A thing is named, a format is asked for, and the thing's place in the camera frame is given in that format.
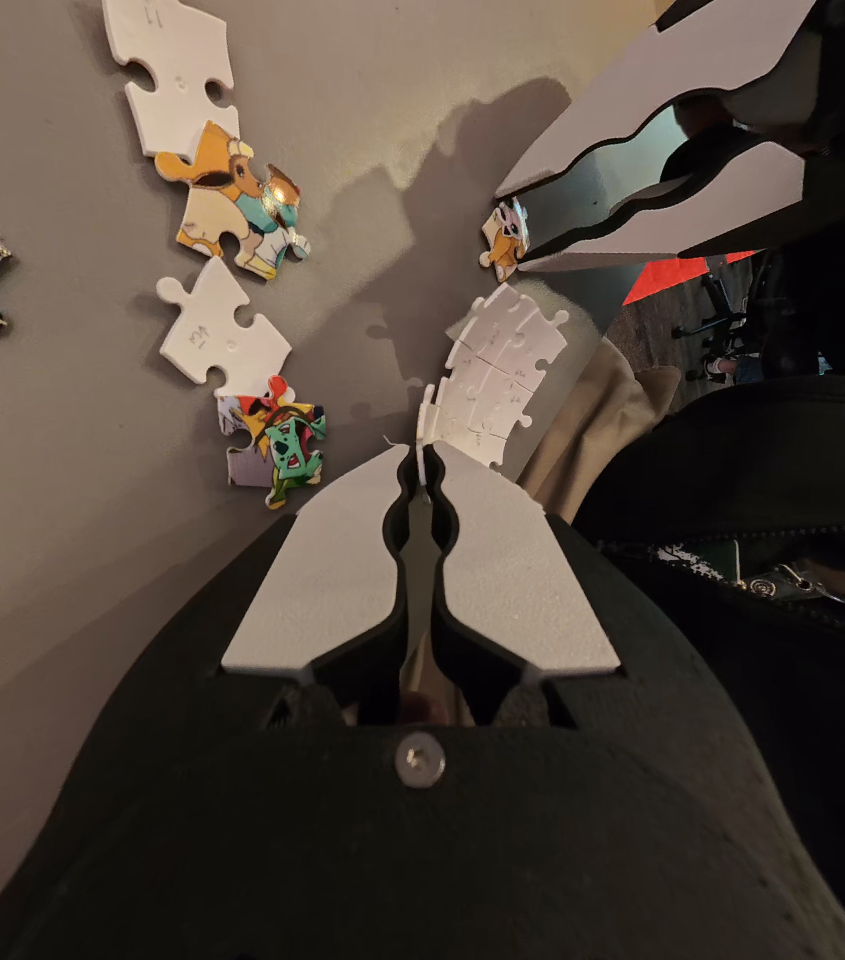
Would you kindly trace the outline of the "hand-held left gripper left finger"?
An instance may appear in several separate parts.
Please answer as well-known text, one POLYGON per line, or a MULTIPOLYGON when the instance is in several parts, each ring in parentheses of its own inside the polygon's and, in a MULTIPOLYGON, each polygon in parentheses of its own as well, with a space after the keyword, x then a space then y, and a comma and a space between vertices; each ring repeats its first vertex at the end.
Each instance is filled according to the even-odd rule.
POLYGON ((222 656, 227 674, 327 688, 359 721, 400 712, 408 651, 402 551, 417 486, 399 443, 315 494, 282 545, 222 656))

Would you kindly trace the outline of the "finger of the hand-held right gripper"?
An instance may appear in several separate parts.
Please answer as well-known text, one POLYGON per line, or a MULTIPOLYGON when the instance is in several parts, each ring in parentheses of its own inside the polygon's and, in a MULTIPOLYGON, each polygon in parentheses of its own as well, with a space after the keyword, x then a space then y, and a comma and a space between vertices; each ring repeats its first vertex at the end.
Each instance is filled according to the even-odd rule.
POLYGON ((519 270, 571 272, 677 258, 799 203, 805 169, 797 153, 758 142, 697 185, 689 178, 668 194, 626 201, 601 234, 578 227, 532 247, 519 270))
POLYGON ((779 63, 813 1, 673 3, 525 150, 498 199, 549 183, 597 148, 632 139, 681 97, 735 91, 779 63))

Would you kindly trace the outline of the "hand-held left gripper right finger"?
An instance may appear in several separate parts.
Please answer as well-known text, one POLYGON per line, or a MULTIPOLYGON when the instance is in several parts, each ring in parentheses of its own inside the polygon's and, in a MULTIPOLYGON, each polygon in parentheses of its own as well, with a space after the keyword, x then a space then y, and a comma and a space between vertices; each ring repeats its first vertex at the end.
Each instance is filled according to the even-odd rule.
POLYGON ((520 687, 621 670, 559 539, 521 486, 446 441, 423 450, 440 549, 430 637, 440 672, 478 726, 520 687))

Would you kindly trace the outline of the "assembled white curved puzzle section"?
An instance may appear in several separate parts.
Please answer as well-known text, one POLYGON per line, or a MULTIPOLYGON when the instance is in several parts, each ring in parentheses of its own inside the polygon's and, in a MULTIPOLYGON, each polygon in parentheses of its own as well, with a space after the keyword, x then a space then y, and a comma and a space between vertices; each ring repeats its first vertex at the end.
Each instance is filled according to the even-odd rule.
POLYGON ((503 465, 515 426, 532 425, 525 409, 568 342, 566 310, 548 318, 536 301, 502 283, 477 298, 456 337, 439 382, 426 386, 416 417, 416 468, 427 483, 426 447, 443 441, 489 468, 503 465))

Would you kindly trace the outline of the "small orange puzzle piece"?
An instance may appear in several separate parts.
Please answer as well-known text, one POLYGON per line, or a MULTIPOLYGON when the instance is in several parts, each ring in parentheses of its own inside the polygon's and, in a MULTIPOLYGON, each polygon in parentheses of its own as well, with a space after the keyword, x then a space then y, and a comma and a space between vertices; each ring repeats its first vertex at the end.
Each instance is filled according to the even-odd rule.
POLYGON ((518 270, 531 245, 528 218, 519 198, 502 200, 482 225, 487 249, 479 256, 480 266, 492 269, 499 284, 518 270))

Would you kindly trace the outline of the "green multicoloured puzzle piece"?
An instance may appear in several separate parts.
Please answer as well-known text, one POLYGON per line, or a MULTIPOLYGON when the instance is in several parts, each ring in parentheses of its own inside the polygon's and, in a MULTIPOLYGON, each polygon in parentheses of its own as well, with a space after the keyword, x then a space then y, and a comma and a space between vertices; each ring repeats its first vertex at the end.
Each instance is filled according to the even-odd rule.
POLYGON ((327 418, 320 405, 296 399, 280 375, 269 378, 261 395, 226 395, 217 400, 221 433, 248 434, 244 447, 226 450, 230 486, 262 489, 270 510, 285 506, 289 494, 322 481, 327 418))

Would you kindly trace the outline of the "orange and blue puzzle piece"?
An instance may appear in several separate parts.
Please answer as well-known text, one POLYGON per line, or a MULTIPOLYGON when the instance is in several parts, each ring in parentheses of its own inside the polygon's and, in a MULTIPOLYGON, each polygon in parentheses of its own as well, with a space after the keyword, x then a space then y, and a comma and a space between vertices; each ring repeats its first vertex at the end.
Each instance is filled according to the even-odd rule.
POLYGON ((273 164, 256 175, 253 160, 246 142, 208 121, 192 161, 163 150, 154 166, 163 180, 188 189, 177 244, 222 258, 221 238, 229 235, 238 243, 235 265, 272 282, 285 258, 304 261, 311 245, 298 230, 300 188, 273 164))

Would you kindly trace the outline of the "red object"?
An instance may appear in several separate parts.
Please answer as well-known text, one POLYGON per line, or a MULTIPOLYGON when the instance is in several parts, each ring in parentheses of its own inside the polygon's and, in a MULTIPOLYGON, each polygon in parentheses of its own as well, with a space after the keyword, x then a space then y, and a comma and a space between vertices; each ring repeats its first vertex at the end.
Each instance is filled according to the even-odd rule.
POLYGON ((750 249, 710 257, 678 257, 649 262, 633 283, 623 306, 630 306, 681 284, 700 279, 710 273, 712 267, 721 263, 733 264, 752 258, 756 253, 756 250, 750 249))

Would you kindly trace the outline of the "black office chair base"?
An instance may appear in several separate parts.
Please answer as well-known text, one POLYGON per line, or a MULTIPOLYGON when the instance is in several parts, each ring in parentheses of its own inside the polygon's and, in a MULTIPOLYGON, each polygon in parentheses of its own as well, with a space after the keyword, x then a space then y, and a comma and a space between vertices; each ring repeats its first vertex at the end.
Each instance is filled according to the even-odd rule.
POLYGON ((735 336, 753 338, 758 331, 765 329, 765 308, 759 297, 762 292, 762 281, 759 276, 750 284, 738 309, 731 306, 725 284, 713 272, 709 271, 702 275, 701 285, 708 297, 712 315, 693 328, 683 325, 671 327, 672 340, 686 339, 711 330, 722 331, 722 333, 714 333, 712 340, 716 340, 717 337, 732 339, 735 336))

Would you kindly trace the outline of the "person's beige trousers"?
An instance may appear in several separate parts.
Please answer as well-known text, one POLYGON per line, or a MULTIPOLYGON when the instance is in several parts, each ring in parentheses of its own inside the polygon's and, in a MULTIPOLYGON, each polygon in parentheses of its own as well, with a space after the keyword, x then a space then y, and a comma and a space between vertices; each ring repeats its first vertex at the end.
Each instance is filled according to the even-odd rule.
POLYGON ((572 523, 611 462, 669 413, 682 380, 675 366, 634 371, 602 338, 517 480, 549 515, 572 523))

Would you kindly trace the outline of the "metal badge clip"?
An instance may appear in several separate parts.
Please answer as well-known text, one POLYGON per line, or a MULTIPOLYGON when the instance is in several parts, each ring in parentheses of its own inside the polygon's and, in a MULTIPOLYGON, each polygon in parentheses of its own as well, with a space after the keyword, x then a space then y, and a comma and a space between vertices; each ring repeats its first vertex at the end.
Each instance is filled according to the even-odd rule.
POLYGON ((778 562, 737 585, 752 596, 775 602, 826 600, 845 605, 845 571, 814 560, 778 562))

